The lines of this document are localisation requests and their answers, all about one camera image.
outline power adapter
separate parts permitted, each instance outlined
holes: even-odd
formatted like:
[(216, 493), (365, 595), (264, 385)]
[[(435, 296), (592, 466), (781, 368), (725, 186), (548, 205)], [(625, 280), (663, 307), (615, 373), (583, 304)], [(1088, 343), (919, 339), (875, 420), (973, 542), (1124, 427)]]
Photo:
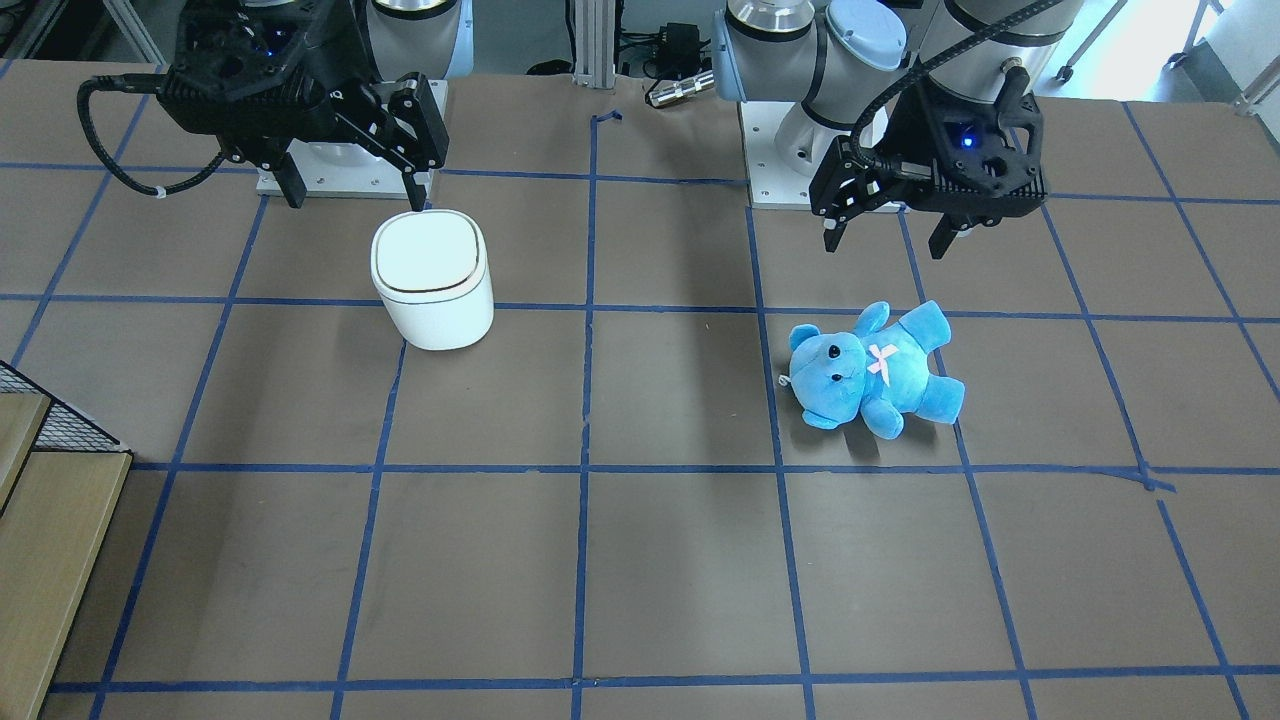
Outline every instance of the power adapter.
[(685, 79), (703, 69), (701, 42), (698, 26), (667, 23), (658, 28), (658, 51), (654, 54), (654, 77), (658, 79)]

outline white trash can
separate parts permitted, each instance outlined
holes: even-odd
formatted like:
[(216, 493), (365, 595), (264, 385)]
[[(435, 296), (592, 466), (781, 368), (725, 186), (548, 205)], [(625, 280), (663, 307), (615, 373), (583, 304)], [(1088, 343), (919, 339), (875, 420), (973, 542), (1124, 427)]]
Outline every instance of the white trash can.
[(454, 210), (402, 213), (374, 234), (374, 287), (396, 329), (422, 350), (456, 350), (493, 325), (484, 233)]

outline teddy bear ear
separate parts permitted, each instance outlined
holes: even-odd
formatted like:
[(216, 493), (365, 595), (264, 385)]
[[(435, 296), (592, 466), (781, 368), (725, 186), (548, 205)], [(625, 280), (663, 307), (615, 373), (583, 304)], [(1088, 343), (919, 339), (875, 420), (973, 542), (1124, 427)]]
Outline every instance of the teddy bear ear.
[(818, 337), (822, 331), (817, 325), (796, 325), (791, 328), (791, 351), (800, 347), (800, 343), (809, 340), (810, 337)]

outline teddy bear leg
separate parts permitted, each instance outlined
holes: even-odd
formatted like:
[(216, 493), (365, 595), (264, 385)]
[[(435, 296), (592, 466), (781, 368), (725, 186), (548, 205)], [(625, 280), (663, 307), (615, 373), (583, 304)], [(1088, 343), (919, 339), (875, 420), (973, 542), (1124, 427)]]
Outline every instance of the teddy bear leg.
[(955, 378), (929, 375), (915, 414), (933, 423), (951, 424), (960, 416), (964, 404), (964, 383)]
[(911, 337), (920, 343), (925, 352), (933, 352), (951, 342), (951, 323), (947, 322), (938, 304), (932, 300), (902, 315), (897, 324), (911, 333)]
[(902, 414), (882, 397), (863, 402), (863, 419), (877, 437), (893, 439), (902, 434)]

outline blue tape grid line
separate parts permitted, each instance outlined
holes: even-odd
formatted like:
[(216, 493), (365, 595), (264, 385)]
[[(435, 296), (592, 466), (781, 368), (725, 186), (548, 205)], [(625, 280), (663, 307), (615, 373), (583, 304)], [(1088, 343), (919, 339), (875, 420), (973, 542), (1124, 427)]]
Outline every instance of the blue tape grid line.
[[(140, 172), (140, 173), (196, 173), (202, 168), (195, 165), (122, 165), (125, 170)], [(72, 172), (102, 172), (101, 165), (93, 165), (87, 163), (22, 163), (0, 160), (0, 169), (19, 169), (19, 170), (72, 170)], [(440, 168), (439, 170), (447, 176), (470, 176), (470, 177), (489, 177), (489, 178), (525, 178), (525, 179), (559, 179), (559, 181), (590, 181), (591, 176), (589, 173), (538, 173), (538, 172), (521, 172), (521, 170), (477, 170), (477, 169), (460, 169), (460, 168)], [(221, 167), (218, 169), (219, 174), (257, 174), (253, 168), (241, 168), (241, 167)], [(655, 178), (645, 176), (596, 176), (600, 182), (632, 182), (632, 183), (650, 183), (650, 184), (721, 184), (721, 186), (748, 186), (745, 179), (735, 178)], [(1148, 195), (1100, 195), (1088, 192), (1055, 192), (1052, 199), (1062, 200), (1096, 200), (1096, 201), (1111, 201), (1111, 202), (1172, 202), (1170, 197), (1161, 196), (1148, 196)], [(1262, 206), (1275, 206), (1280, 205), (1280, 200), (1268, 197), (1179, 197), (1179, 202), (1183, 204), (1196, 204), (1196, 205), (1262, 205)]]
[[(133, 118), (129, 120), (128, 128), (124, 131), (124, 136), (120, 138), (120, 143), (116, 146), (115, 152), (111, 155), (113, 159), (119, 160), (124, 155), (124, 150), (129, 146), (129, 140), (133, 137), (133, 131), (138, 127), (138, 120), (142, 119), (142, 111), (147, 106), (147, 100), (150, 96), (143, 95), (138, 101), (138, 106), (133, 110)], [(45, 292), (40, 299), (40, 305), (36, 306), (35, 314), (31, 316), (31, 322), (27, 324), (27, 332), (22, 336), (22, 342), (18, 343), (18, 350), (13, 354), (14, 368), (22, 363), (23, 355), (27, 354), (27, 348), (31, 346), (31, 340), (36, 336), (36, 329), (40, 328), (40, 322), (45, 318), (45, 310), (49, 309), (49, 301), (54, 296), (54, 291), (58, 290), (58, 283), (61, 282), (63, 274), (67, 272), (67, 266), (70, 265), (72, 256), (76, 255), (76, 249), (79, 247), (81, 240), (84, 238), (84, 232), (88, 229), (90, 223), (93, 220), (93, 213), (97, 211), (99, 204), (102, 202), (102, 196), (106, 195), (106, 186), (111, 182), (111, 173), (102, 170), (102, 179), (97, 183), (97, 191), (93, 193), (93, 200), (90, 201), (88, 209), (84, 211), (84, 217), (81, 219), (81, 224), (76, 228), (76, 234), (72, 236), (70, 243), (67, 246), (67, 252), (63, 254), (63, 259), (58, 263), (58, 268), (54, 270), (54, 277), (49, 278), (49, 284), (45, 287)]]
[[(1240, 676), (1276, 676), (1280, 665), (1230, 665), (1225, 669)], [(1050, 667), (1027, 670), (1032, 680), (1071, 680), (1102, 678), (1220, 678), (1220, 665), (1155, 665), (1117, 667)], [(945, 670), (933, 673), (819, 673), (809, 679), (814, 685), (870, 685), (919, 683), (1006, 683), (1018, 680), (1018, 670)], [(585, 680), (585, 688), (708, 688), (708, 687), (759, 687), (800, 685), (799, 674), (772, 675), (636, 675)], [(573, 678), (460, 678), (460, 679), (381, 679), (348, 680), (347, 693), (385, 691), (566, 691), (577, 683)], [(146, 693), (332, 693), (334, 680), (186, 680), (120, 682), (120, 683), (54, 683), (51, 694), (108, 694)]]
[(1235, 302), (1231, 300), (1231, 295), (1226, 292), (1226, 284), (1222, 283), (1222, 277), (1219, 275), (1217, 268), (1213, 266), (1213, 261), (1210, 260), (1208, 251), (1204, 250), (1204, 243), (1201, 242), (1199, 233), (1196, 232), (1196, 227), (1192, 225), (1190, 218), (1187, 215), (1187, 209), (1183, 206), (1181, 200), (1178, 193), (1174, 192), (1174, 184), (1169, 182), (1169, 176), (1165, 174), (1165, 169), (1160, 165), (1160, 160), (1156, 159), (1156, 152), (1151, 149), (1151, 143), (1147, 142), (1147, 136), (1142, 132), (1142, 127), (1138, 124), (1138, 118), (1134, 117), (1133, 109), (1129, 108), (1128, 102), (1120, 104), (1124, 108), (1125, 115), (1129, 117), (1129, 123), (1133, 126), (1133, 131), (1138, 133), (1138, 140), (1142, 141), (1143, 150), (1147, 151), (1147, 158), (1151, 159), (1151, 164), (1155, 165), (1156, 173), (1160, 174), (1160, 182), (1165, 183), (1165, 190), (1169, 192), (1170, 200), (1174, 202), (1174, 208), (1178, 209), (1178, 215), (1183, 219), (1183, 224), (1187, 225), (1187, 233), (1190, 234), (1192, 242), (1196, 243), (1196, 250), (1201, 255), (1201, 260), (1204, 261), (1204, 268), (1208, 269), (1208, 274), (1213, 278), (1213, 284), (1217, 286), (1217, 292), (1221, 293), (1222, 301), (1226, 302), (1226, 309), (1231, 313), (1231, 318), (1235, 319), (1236, 325), (1240, 328), (1240, 334), (1244, 336), (1244, 342), (1248, 343), (1249, 351), (1253, 352), (1253, 359), (1258, 364), (1258, 369), (1262, 370), (1262, 375), (1266, 378), (1267, 384), (1271, 386), (1271, 395), (1280, 400), (1280, 387), (1276, 386), (1276, 379), (1271, 374), (1271, 369), (1267, 368), (1266, 361), (1262, 359), (1262, 354), (1258, 352), (1258, 346), (1253, 342), (1253, 336), (1249, 334), (1249, 328), (1240, 322), (1240, 313), (1235, 307)]
[(374, 460), (372, 479), (369, 483), (369, 510), (365, 514), (365, 532), (360, 541), (360, 560), (356, 564), (356, 582), (351, 591), (351, 609), (347, 612), (347, 630), (342, 639), (342, 655), (338, 659), (338, 680), (333, 688), (330, 720), (342, 717), (342, 703), (346, 697), (347, 678), (351, 675), (351, 653), (356, 647), (356, 626), (360, 624), (360, 607), (365, 597), (365, 578), (369, 575), (369, 555), (374, 546), (374, 525), (378, 521), (378, 501), (381, 496), (383, 473), (387, 465), (387, 446), (390, 443), (392, 424), (396, 418), (396, 400), (399, 396), (401, 377), (404, 374), (404, 352), (408, 343), (401, 341), (399, 357), (396, 360), (396, 377), (387, 392), (387, 409), (383, 411), (383, 429), (378, 436), (378, 455)]
[[(46, 296), (33, 292), (0, 292), (0, 301), (38, 301)], [(221, 305), (227, 299), (218, 296), (184, 295), (87, 295), (54, 293), (50, 302), (134, 302), (156, 305)], [(317, 307), (381, 307), (380, 300), (356, 297), (236, 297), (236, 305), (293, 305)], [(532, 311), (585, 311), (585, 304), (576, 302), (495, 302), (498, 310)], [(735, 305), (625, 305), (593, 304), (596, 313), (705, 313), (709, 315), (754, 315), (755, 307)], [(764, 307), (765, 315), (836, 315), (854, 316), (861, 307)], [(948, 318), (978, 318), (1000, 320), (1094, 320), (1115, 323), (1175, 323), (1280, 325), (1280, 316), (1213, 316), (1213, 315), (1124, 315), (1102, 313), (1015, 313), (1005, 310), (947, 310)]]
[[(777, 465), (605, 465), (590, 464), (585, 469), (598, 474), (773, 474)], [(831, 473), (837, 475), (959, 475), (965, 471), (964, 465), (782, 465), (782, 471), (788, 475)], [(1110, 475), (1114, 478), (1146, 483), (1148, 479), (1158, 489), (1178, 492), (1176, 488), (1161, 480), (1143, 478), (1135, 468), (1121, 468), (1114, 465), (1059, 465), (1059, 464), (970, 464), (969, 468), (978, 475), (995, 474), (1088, 474)], [(342, 464), (306, 464), (306, 462), (134, 462), (133, 469), (138, 471), (169, 471), (179, 473), (344, 473), (364, 474), (372, 473), (372, 465), (342, 465)], [(582, 465), (410, 465), (390, 464), (383, 466), (387, 473), (399, 474), (575, 474), (580, 473)], [(1153, 470), (1170, 475), (1280, 475), (1280, 468), (1165, 468), (1157, 466)]]
[[(218, 350), (221, 347), (223, 336), (227, 332), (227, 323), (230, 320), (232, 309), (234, 307), (233, 299), (236, 297), (236, 293), (239, 292), (241, 282), (244, 279), (244, 270), (248, 268), (248, 259), (253, 252), (253, 243), (257, 242), (257, 233), (262, 227), (262, 217), (265, 214), (266, 199), (264, 197), (257, 204), (257, 214), (253, 217), (253, 225), (250, 228), (248, 238), (244, 241), (244, 250), (241, 252), (239, 265), (236, 268), (236, 275), (232, 279), (230, 290), (227, 293), (225, 302), (223, 302), (223, 313), (218, 319), (218, 328), (214, 331), (214, 338), (209, 343), (209, 352), (205, 356), (205, 365), (200, 372), (200, 380), (196, 383), (196, 391), (191, 397), (191, 405), (187, 407), (187, 416), (182, 424), (182, 433), (178, 436), (178, 445), (173, 452), (172, 468), (165, 474), (164, 486), (160, 489), (160, 497), (156, 500), (156, 509), (151, 518), (151, 525), (147, 529), (147, 537), (142, 546), (142, 553), (138, 557), (138, 566), (133, 574), (133, 583), (129, 587), (129, 594), (125, 598), (124, 610), (120, 612), (120, 623), (116, 625), (115, 637), (111, 641), (111, 650), (106, 657), (106, 665), (102, 667), (102, 683), (110, 683), (115, 676), (115, 667), (120, 660), (120, 651), (124, 648), (124, 638), (128, 635), (129, 625), (133, 620), (133, 611), (137, 609), (138, 594), (142, 591), (142, 583), (146, 580), (147, 569), (151, 565), (151, 555), (155, 551), (156, 539), (160, 534), (160, 525), (164, 520), (165, 510), (169, 506), (169, 497), (173, 495), (174, 480), (178, 475), (177, 468), (180, 466), (183, 455), (187, 452), (187, 441), (191, 438), (191, 429), (196, 423), (196, 414), (200, 411), (200, 401), (205, 396), (205, 388), (209, 387), (209, 377), (212, 374), (214, 360), (218, 357)], [(105, 692), (99, 691), (93, 697), (90, 720), (99, 720), (101, 717), (105, 702)]]
[(764, 370), (764, 395), (769, 407), (769, 437), (773, 442), (773, 473), (778, 486), (778, 516), (782, 521), (782, 551), (787, 562), (787, 584), (791, 592), (791, 620), (796, 633), (796, 653), (800, 660), (801, 692), (806, 720), (815, 720), (818, 707), (813, 697), (813, 670), (809, 665), (809, 637), (804, 624), (804, 605), (800, 598), (800, 574), (796, 568), (795, 536), (791, 532), (791, 502), (787, 497), (787, 475), (782, 460), (782, 430), (778, 423), (778, 400), (773, 387), (773, 364), (769, 352), (769, 327), (764, 313), (764, 281), (760, 273), (760, 249), (755, 237), (755, 214), (746, 206), (746, 241), (751, 255), (751, 282), (755, 288), (755, 322), (760, 333), (760, 361)]
[[(906, 259), (911, 266), (911, 278), (915, 281), (915, 292), (919, 301), (927, 301), (924, 290), (924, 275), (920, 273), (920, 264), (915, 256), (915, 246), (911, 243), (911, 231), (906, 225), (904, 213), (897, 214), (899, 229), (902, 233), (902, 243), (906, 246)], [(947, 365), (942, 357), (942, 348), (933, 351), (933, 360), (938, 364), (938, 374), (947, 375)], [(960, 452), (960, 462), (964, 468), (965, 483), (969, 486), (969, 500), (973, 502), (974, 516), (978, 520), (978, 530), (982, 533), (982, 546), (987, 555), (987, 566), (991, 569), (992, 584), (996, 589), (996, 601), (1000, 603), (1000, 614), (1005, 621), (1005, 634), (1009, 638), (1009, 652), (1014, 659), (1018, 685), (1023, 692), (1023, 705), (1027, 707), (1028, 720), (1038, 720), (1036, 711), (1036, 697), (1032, 694), (1032, 683), (1027, 674), (1027, 662), (1023, 659), (1021, 643), (1018, 641), (1018, 628), (1014, 624), (1014, 611), (1009, 605), (1009, 593), (1005, 591), (1005, 578), (1000, 571), (1000, 559), (996, 556), (996, 543), (991, 537), (991, 525), (987, 523), (987, 510), (982, 503), (982, 493), (978, 491), (978, 478), (974, 474), (973, 464), (969, 460), (969, 448), (964, 443), (964, 432), (960, 423), (952, 425), (956, 436), (956, 450)]]
[(1183, 550), (1183, 542), (1178, 538), (1178, 530), (1174, 528), (1174, 519), (1169, 515), (1169, 507), (1165, 505), (1164, 500), (1160, 500), (1156, 503), (1160, 506), (1160, 516), (1165, 520), (1165, 530), (1169, 532), (1169, 541), (1174, 544), (1174, 553), (1178, 555), (1178, 564), (1181, 566), (1183, 575), (1187, 578), (1187, 585), (1192, 591), (1192, 598), (1196, 600), (1196, 609), (1199, 611), (1201, 620), (1204, 623), (1204, 632), (1208, 633), (1208, 641), (1213, 646), (1213, 655), (1217, 656), (1219, 671), (1224, 678), (1226, 678), (1226, 685), (1231, 691), (1231, 698), (1235, 701), (1235, 708), (1240, 714), (1240, 720), (1249, 720), (1249, 711), (1244, 707), (1244, 698), (1240, 696), (1240, 687), (1235, 682), (1235, 674), (1226, 660), (1226, 651), (1222, 650), (1222, 641), (1217, 637), (1217, 629), (1213, 628), (1213, 619), (1208, 614), (1208, 605), (1204, 603), (1204, 596), (1201, 594), (1199, 584), (1196, 583), (1196, 575), (1192, 573), (1190, 561), (1187, 560), (1187, 552)]
[(582, 448), (577, 468), (577, 564), (573, 571), (573, 684), (570, 719), (582, 717), (582, 675), (586, 656), (586, 551), (590, 511), (591, 464), (591, 361), (595, 345), (595, 240), (599, 195), (600, 123), (622, 120), (622, 113), (609, 110), (591, 115), (591, 167), (586, 205), (586, 311), (582, 350)]
[[(1089, 337), (1093, 338), (1093, 346), (1098, 351), (1098, 361), (1102, 364), (1102, 372), (1106, 373), (1107, 384), (1111, 386), (1111, 393), (1115, 396), (1116, 405), (1120, 407), (1120, 418), (1124, 420), (1124, 429), (1129, 436), (1129, 445), (1133, 447), (1134, 457), (1138, 460), (1138, 470), (1146, 475), (1151, 466), (1147, 464), (1147, 459), (1142, 454), (1142, 446), (1138, 442), (1138, 432), (1134, 429), (1133, 418), (1129, 415), (1129, 406), (1125, 404), (1124, 393), (1120, 391), (1120, 380), (1116, 378), (1115, 370), (1111, 366), (1111, 359), (1107, 357), (1106, 348), (1102, 347), (1102, 336), (1098, 333), (1097, 325), (1089, 316), (1089, 306), (1084, 300), (1084, 291), (1080, 290), (1080, 283), (1075, 279), (1075, 270), (1071, 269), (1071, 261), (1066, 256), (1066, 245), (1062, 243), (1062, 237), (1057, 233), (1057, 225), (1053, 224), (1053, 217), (1050, 214), (1047, 205), (1041, 206), (1041, 214), (1044, 215), (1044, 224), (1048, 227), (1048, 234), (1053, 238), (1053, 246), (1057, 249), (1057, 255), (1062, 260), (1062, 269), (1066, 270), (1066, 279), (1071, 283), (1071, 292), (1075, 293), (1075, 301), (1080, 305), (1080, 314), (1084, 315), (1084, 324), (1089, 328)], [(1148, 484), (1147, 489), (1155, 489), (1155, 486)]]

